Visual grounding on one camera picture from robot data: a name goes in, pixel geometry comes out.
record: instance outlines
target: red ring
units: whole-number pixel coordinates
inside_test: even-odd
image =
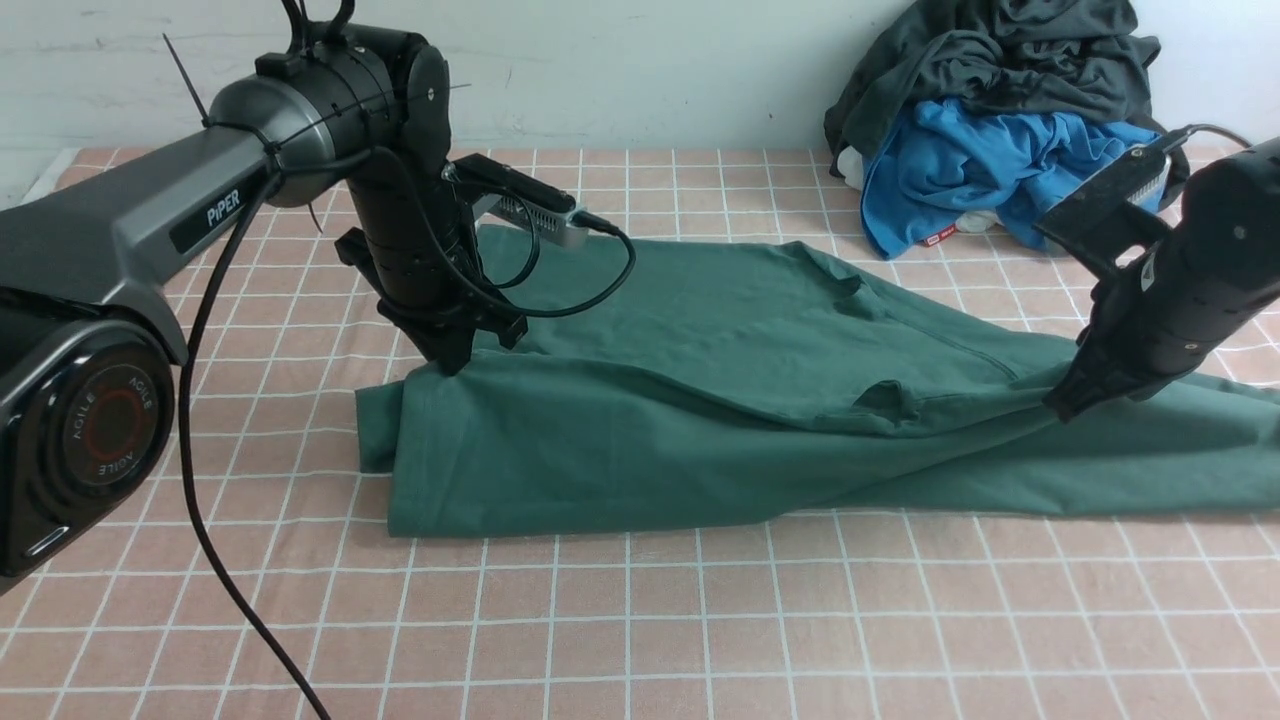
[[[110,455],[102,452],[93,445],[93,420],[97,418],[97,411],[99,407],[102,406],[102,402],[118,396],[128,398],[129,404],[133,406],[133,416],[136,418],[136,421],[133,423],[133,430],[129,432],[129,439],[124,443],[124,451],[118,452],[116,455]],[[131,447],[133,447],[134,442],[137,442],[138,432],[142,430],[143,421],[142,402],[138,400],[137,393],[124,388],[113,389],[111,392],[108,392],[95,400],[93,407],[88,411],[88,418],[84,420],[84,450],[87,450],[90,456],[99,462],[114,462]]]

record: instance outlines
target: piper logo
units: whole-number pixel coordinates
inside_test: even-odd
[[[232,213],[238,210],[239,206],[241,206],[239,190],[237,188],[228,192],[227,197],[223,197],[221,200],[211,205],[209,210],[205,213],[205,219],[209,222],[209,229],[214,229],[218,225],[220,225],[223,220],[227,219],[227,215],[230,215]]]

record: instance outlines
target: black cable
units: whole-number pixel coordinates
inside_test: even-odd
[[[1234,142],[1234,143],[1236,143],[1236,145],[1239,145],[1240,147],[1244,147],[1244,149],[1253,147],[1252,142],[1249,142],[1248,140],[1244,140],[1239,135],[1236,135],[1236,133],[1234,133],[1234,132],[1231,132],[1231,131],[1229,131],[1229,129],[1226,129],[1224,127],[1219,127],[1219,126],[1213,126],[1213,124],[1208,124],[1208,123],[1196,123],[1196,124],[1189,126],[1187,128],[1187,135],[1192,135],[1192,133],[1197,133],[1197,132],[1208,132],[1208,133],[1213,133],[1213,135],[1225,137],[1225,138],[1230,140],[1231,142]]]
[[[562,307],[559,310],[538,310],[535,307],[520,307],[518,305],[512,305],[509,302],[502,301],[489,295],[484,290],[481,290],[479,286],[471,282],[471,278],[466,277],[466,274],[462,270],[458,270],[458,268],[453,263],[445,261],[444,268],[449,272],[451,275],[453,275],[453,279],[462,283],[465,288],[470,290],[472,293],[483,299],[485,302],[495,307],[502,307],[508,313],[517,313],[520,315],[526,315],[529,318],[567,318],[570,315],[577,315],[580,313],[585,313],[591,307],[595,307],[596,305],[608,300],[609,296],[617,292],[617,290],[622,287],[622,283],[625,283],[626,279],[631,275],[631,269],[635,268],[636,264],[636,246],[634,242],[631,242],[631,238],[627,237],[627,233],[622,232],[621,228],[605,220],[604,218],[600,218],[599,215],[594,215],[591,213],[579,213],[573,217],[573,219],[579,222],[579,227],[594,229],[605,234],[612,234],[613,237],[618,238],[622,242],[622,247],[625,247],[627,251],[627,264],[626,266],[622,268],[622,272],[618,273],[618,277],[609,284],[609,287],[604,288],[595,297],[591,297],[590,300],[586,300],[584,302],[579,302],[577,305],[573,305],[571,307]],[[431,243],[435,246],[439,254],[442,256],[447,256],[444,246],[440,245],[440,238],[435,236],[435,229],[431,228],[430,223],[426,224],[426,236],[431,240]]]
[[[507,192],[506,190],[498,187],[490,187],[480,183],[462,183],[462,184],[470,184],[472,187],[484,190],[485,192],[490,192],[493,195],[500,195],[503,197],[507,197],[508,200],[520,202],[520,205],[525,209],[525,217],[529,218],[529,242],[530,242],[529,258],[525,259],[525,266],[521,268],[518,273],[516,273],[516,277],[511,278],[504,283],[495,283],[493,287],[495,287],[497,290],[511,290],[518,286],[520,283],[527,281],[529,275],[534,274],[534,269],[538,268],[538,260],[540,260],[543,255],[543,243],[541,240],[538,237],[538,224],[534,223],[532,206],[530,206],[529,201],[525,200],[524,197],[520,197],[518,195]],[[480,258],[479,249],[476,249],[476,261],[479,263],[479,268],[476,268],[476,272],[484,275],[484,260]]]
[[[232,259],[236,256],[236,251],[239,250],[241,242],[248,233],[250,223],[253,222],[253,217],[257,211],[266,204],[266,200],[278,190],[278,183],[283,179],[283,172],[273,173],[271,178],[259,190],[253,199],[244,208],[243,214],[236,222],[236,228],[232,231],[230,237],[227,240],[227,247],[223,249],[221,255],[218,258],[218,263],[214,265],[214,272],[209,278],[209,284],[205,286],[205,293],[200,299],[200,309],[196,310],[196,319],[191,324],[191,337],[187,340],[187,361],[182,366],[182,372],[178,377],[178,450],[182,456],[182,493],[187,502],[187,514],[191,516],[191,527],[196,532],[196,539],[200,541],[200,547],[205,552],[205,557],[209,560],[209,565],[212,566],[214,574],[223,583],[227,589],[227,594],[230,596],[232,601],[239,607],[241,614],[248,620],[250,625],[257,630],[257,634],[262,637],[268,646],[270,646],[271,652],[279,659],[284,669],[288,670],[289,676],[297,683],[298,689],[306,696],[307,702],[320,716],[320,720],[332,720],[329,711],[325,710],[320,697],[316,696],[315,689],[311,688],[311,683],[307,682],[306,675],[298,669],[289,653],[280,646],[279,641],[271,634],[262,619],[259,618],[253,607],[250,606],[248,601],[236,587],[234,580],[227,568],[223,565],[221,559],[218,556],[218,551],[214,550],[214,543],[209,538],[209,530],[205,528],[205,521],[200,514],[200,502],[196,497],[196,470],[195,462],[192,460],[191,451],[191,386],[192,378],[196,372],[196,356],[200,352],[200,342],[205,337],[205,328],[209,325],[209,316],[214,309],[214,301],[218,299],[218,291],[221,288],[223,281],[227,277],[227,270],[230,268]]]

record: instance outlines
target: pink tiled surface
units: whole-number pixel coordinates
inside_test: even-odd
[[[134,151],[83,151],[74,182]],[[1198,151],[1199,161],[1219,154]],[[886,264],[810,151],[494,152],[632,236],[803,240],[1014,329],[1074,336],[1091,277],[1010,238]],[[1280,716],[1280,521],[808,512],[704,532],[388,539],[351,391],[420,361],[330,240],[268,211],[197,378],[212,538],[338,719],[1245,720]],[[169,287],[189,322],[212,256]],[[1280,313],[1206,366],[1280,380]],[[311,717],[198,553],[170,459],[0,598],[0,717]]]

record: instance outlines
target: pile of clothes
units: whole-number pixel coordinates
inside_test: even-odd
[[[918,0],[872,45],[823,128],[831,172],[863,192],[872,246],[1002,224],[1047,250],[1036,220],[1093,173],[1165,132],[1151,117],[1155,37],[1128,0]],[[1176,154],[1138,202],[1190,174]]]

